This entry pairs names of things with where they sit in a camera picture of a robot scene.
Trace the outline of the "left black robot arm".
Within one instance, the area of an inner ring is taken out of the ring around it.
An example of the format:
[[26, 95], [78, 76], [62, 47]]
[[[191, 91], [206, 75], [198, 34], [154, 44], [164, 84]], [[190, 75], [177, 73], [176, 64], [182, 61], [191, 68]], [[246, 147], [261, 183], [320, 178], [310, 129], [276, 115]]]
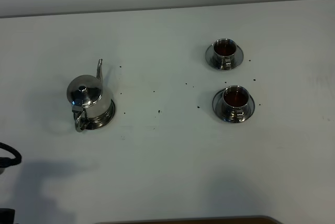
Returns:
[[13, 224], [15, 219], [15, 210], [10, 208], [0, 209], [0, 224]]

